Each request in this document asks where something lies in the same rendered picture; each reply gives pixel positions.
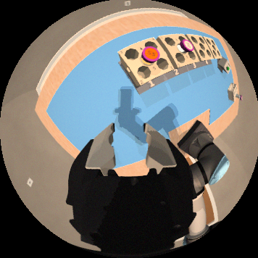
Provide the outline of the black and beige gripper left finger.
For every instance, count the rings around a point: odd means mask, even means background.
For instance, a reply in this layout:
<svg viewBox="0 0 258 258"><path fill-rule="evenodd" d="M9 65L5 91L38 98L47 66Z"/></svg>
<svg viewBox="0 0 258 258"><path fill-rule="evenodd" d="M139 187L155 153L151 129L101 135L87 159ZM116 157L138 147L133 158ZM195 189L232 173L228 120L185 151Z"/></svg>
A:
<svg viewBox="0 0 258 258"><path fill-rule="evenodd" d="M111 146L114 132L115 124L111 123L91 139L75 158L68 178L67 204L72 206L77 190L85 182L108 175L108 170L116 166L115 151Z"/></svg>

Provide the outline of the clear graduated tube with yellow liquid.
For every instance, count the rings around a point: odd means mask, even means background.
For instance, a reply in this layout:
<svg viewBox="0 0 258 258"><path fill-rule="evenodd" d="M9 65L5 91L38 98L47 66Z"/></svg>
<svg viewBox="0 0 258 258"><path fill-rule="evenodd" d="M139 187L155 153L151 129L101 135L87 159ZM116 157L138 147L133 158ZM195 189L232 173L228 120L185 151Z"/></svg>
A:
<svg viewBox="0 0 258 258"><path fill-rule="evenodd" d="M143 61L143 63L148 65L156 62L159 59L159 57L160 57L159 51L152 46L147 46L146 48L143 49L141 53L141 60Z"/></svg>

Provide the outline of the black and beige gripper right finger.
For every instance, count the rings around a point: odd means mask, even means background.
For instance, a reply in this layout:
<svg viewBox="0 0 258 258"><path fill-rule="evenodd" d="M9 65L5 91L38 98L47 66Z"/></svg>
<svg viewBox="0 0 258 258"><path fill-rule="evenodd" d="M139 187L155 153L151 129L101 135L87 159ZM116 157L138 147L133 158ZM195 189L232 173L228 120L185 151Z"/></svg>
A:
<svg viewBox="0 0 258 258"><path fill-rule="evenodd" d="M191 192L192 199L196 199L193 174L186 158L169 139L166 139L148 123L143 124L143 131L145 134L147 133L147 168L155 168L157 174L171 175L181 180Z"/></svg>

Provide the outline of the blue bench mat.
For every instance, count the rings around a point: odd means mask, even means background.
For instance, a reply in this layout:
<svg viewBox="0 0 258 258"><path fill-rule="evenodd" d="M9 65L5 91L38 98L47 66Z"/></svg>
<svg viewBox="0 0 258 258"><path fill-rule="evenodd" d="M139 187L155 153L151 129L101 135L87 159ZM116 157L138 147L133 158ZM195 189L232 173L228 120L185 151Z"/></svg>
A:
<svg viewBox="0 0 258 258"><path fill-rule="evenodd" d="M146 158L145 122L170 140L168 132L208 109L211 125L233 105L234 101L228 98L228 88L234 83L232 70L228 74L224 70L221 72L217 59L139 95L118 63L118 51L148 38L170 34L211 38L221 56L228 59L218 38L174 26L135 30L100 46L63 80L46 110L53 123L79 151L114 122L115 168L130 165Z"/></svg>

